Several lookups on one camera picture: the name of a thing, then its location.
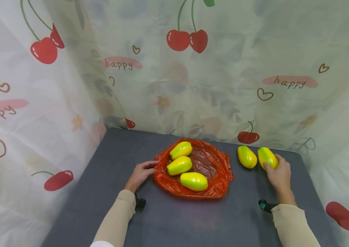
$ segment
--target white curtain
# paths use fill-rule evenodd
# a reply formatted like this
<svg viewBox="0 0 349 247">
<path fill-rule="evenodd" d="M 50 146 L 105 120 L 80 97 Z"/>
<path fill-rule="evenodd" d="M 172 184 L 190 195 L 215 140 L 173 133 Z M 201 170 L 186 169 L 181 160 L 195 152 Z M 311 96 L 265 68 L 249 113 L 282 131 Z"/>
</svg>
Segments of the white curtain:
<svg viewBox="0 0 349 247">
<path fill-rule="evenodd" d="M 104 124 L 299 152 L 349 246 L 349 1 L 0 1 L 0 246 L 41 244 Z"/>
</svg>

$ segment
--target white sleeve cuff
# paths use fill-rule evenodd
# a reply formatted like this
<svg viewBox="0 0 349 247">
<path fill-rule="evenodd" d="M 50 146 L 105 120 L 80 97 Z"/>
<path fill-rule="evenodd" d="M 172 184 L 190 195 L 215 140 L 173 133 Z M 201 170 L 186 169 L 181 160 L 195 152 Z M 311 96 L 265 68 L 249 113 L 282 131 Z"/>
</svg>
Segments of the white sleeve cuff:
<svg viewBox="0 0 349 247">
<path fill-rule="evenodd" d="M 112 244 L 109 244 L 106 241 L 97 241 L 93 242 L 90 247 L 114 247 Z"/>
</svg>

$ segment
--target yellow-green mango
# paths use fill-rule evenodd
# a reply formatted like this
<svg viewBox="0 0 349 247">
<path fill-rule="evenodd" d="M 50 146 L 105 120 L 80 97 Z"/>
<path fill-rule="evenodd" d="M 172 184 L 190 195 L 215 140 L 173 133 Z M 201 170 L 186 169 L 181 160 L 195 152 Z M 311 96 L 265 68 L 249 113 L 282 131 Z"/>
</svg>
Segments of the yellow-green mango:
<svg viewBox="0 0 349 247">
<path fill-rule="evenodd" d="M 276 169 L 279 165 L 278 159 L 272 153 L 269 148 L 259 148 L 258 151 L 258 160 L 260 161 L 260 166 L 265 170 L 264 162 L 268 163 L 273 169 Z"/>
<path fill-rule="evenodd" d="M 247 146 L 238 147 L 238 158 L 240 163 L 249 169 L 253 169 L 257 164 L 257 156 Z"/>
<path fill-rule="evenodd" d="M 170 152 L 170 156 L 172 158 L 172 161 L 179 158 L 180 156 L 188 156 L 192 152 L 192 146 L 191 143 L 188 141 L 182 141 L 179 144 L 177 144 Z"/>
<path fill-rule="evenodd" d="M 167 167 L 167 171 L 170 176 L 179 175 L 184 172 L 188 172 L 192 167 L 192 161 L 190 157 L 180 156 L 172 161 Z"/>
<path fill-rule="evenodd" d="M 193 191 L 203 191 L 208 186 L 207 178 L 198 172 L 183 173 L 180 176 L 180 183 Z"/>
</svg>

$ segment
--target black clamp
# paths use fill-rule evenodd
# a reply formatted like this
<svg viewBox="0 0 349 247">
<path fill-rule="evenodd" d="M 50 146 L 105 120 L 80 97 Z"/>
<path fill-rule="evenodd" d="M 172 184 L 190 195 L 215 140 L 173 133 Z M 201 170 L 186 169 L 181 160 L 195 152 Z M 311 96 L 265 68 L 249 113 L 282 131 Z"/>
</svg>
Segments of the black clamp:
<svg viewBox="0 0 349 247">
<path fill-rule="evenodd" d="M 258 205 L 260 208 L 268 213 L 272 213 L 271 210 L 278 205 L 278 203 L 267 203 L 266 200 L 259 200 Z"/>
<path fill-rule="evenodd" d="M 144 198 L 138 198 L 137 194 L 135 194 L 136 198 L 136 208 L 142 210 L 146 206 L 146 200 Z"/>
</svg>

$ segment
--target hand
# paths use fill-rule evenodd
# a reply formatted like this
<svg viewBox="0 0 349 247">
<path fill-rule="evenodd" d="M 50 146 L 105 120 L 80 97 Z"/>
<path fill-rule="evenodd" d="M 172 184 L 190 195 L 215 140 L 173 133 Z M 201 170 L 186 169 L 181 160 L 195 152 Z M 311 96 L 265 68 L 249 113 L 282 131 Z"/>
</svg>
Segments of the hand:
<svg viewBox="0 0 349 247">
<path fill-rule="evenodd" d="M 269 164 L 264 162 L 264 167 L 267 170 L 269 182 L 276 189 L 280 204 L 289 204 L 297 206 L 293 192 L 290 186 L 291 170 L 290 164 L 279 154 L 275 154 L 279 160 L 279 165 L 273 169 Z"/>
<path fill-rule="evenodd" d="M 290 188 L 291 170 L 290 164 L 279 154 L 275 154 L 279 160 L 279 165 L 273 169 L 269 164 L 264 162 L 265 169 L 268 174 L 269 182 L 273 185 L 276 191 L 288 191 Z"/>
<path fill-rule="evenodd" d="M 153 168 L 156 164 L 158 164 L 158 161 L 146 161 L 137 164 L 128 182 L 125 184 L 124 190 L 135 193 L 149 175 L 156 173 L 157 170 Z"/>
</svg>

